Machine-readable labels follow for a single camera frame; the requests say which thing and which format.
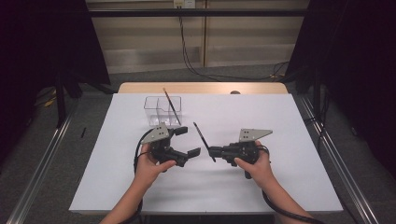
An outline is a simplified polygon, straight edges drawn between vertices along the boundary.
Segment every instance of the wall socket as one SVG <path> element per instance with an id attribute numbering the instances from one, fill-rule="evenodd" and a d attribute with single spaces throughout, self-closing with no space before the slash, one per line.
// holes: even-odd
<path id="1" fill-rule="evenodd" d="M 195 0 L 174 0 L 174 8 L 195 8 Z"/>

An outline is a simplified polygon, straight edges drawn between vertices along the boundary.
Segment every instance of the forearm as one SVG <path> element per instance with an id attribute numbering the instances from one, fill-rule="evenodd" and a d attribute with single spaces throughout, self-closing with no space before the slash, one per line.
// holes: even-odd
<path id="1" fill-rule="evenodd" d="M 311 217 L 291 196 L 282 188 L 275 178 L 260 184 L 260 187 L 270 201 L 277 207 L 303 217 Z M 283 224 L 304 223 L 302 221 L 279 215 Z"/>
<path id="2" fill-rule="evenodd" d="M 121 223 L 131 217 L 148 188 L 148 186 L 133 182 L 116 206 L 101 221 L 101 224 Z"/>

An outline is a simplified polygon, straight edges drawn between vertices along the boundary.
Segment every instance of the beige wall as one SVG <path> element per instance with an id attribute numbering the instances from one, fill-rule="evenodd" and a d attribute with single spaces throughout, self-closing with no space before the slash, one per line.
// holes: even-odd
<path id="1" fill-rule="evenodd" d="M 87 1 L 89 9 L 173 7 L 173 1 Z M 308 0 L 212 0 L 208 7 L 306 8 L 308 3 Z M 203 7 L 203 1 L 196 0 L 196 6 Z M 178 18 L 92 18 L 92 21 L 110 74 L 185 67 Z M 183 18 L 183 27 L 194 67 L 224 66 L 288 61 L 302 21 L 303 18 L 296 17 Z"/>

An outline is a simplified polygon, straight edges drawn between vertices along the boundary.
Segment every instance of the acrylic box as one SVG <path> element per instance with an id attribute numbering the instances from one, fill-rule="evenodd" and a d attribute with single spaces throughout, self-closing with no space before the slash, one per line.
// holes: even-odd
<path id="1" fill-rule="evenodd" d="M 181 97 L 170 96 L 172 105 L 175 109 L 176 115 L 172 106 L 166 96 L 148 96 L 145 102 L 145 111 L 148 118 L 149 126 L 156 126 L 164 122 L 166 126 L 181 126 Z"/>

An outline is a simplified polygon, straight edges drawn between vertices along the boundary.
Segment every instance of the white table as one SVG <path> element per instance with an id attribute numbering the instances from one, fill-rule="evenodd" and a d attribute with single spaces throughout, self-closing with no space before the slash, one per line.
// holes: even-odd
<path id="1" fill-rule="evenodd" d="M 244 172 L 224 160 L 214 163 L 198 132 L 210 146 L 237 142 L 241 128 L 270 129 L 261 139 L 281 185 L 309 212 L 341 211 L 342 206 L 318 157 L 298 109 L 289 94 L 192 94 L 182 97 L 183 126 L 189 132 L 172 138 L 175 150 L 196 147 L 201 155 L 160 174 L 144 197 L 142 214 L 266 214 L 272 213 L 260 189 Z M 133 177 L 134 150 L 150 127 L 143 105 L 159 93 L 113 96 L 84 176 L 70 206 L 81 214 L 103 214 L 113 208 Z"/>

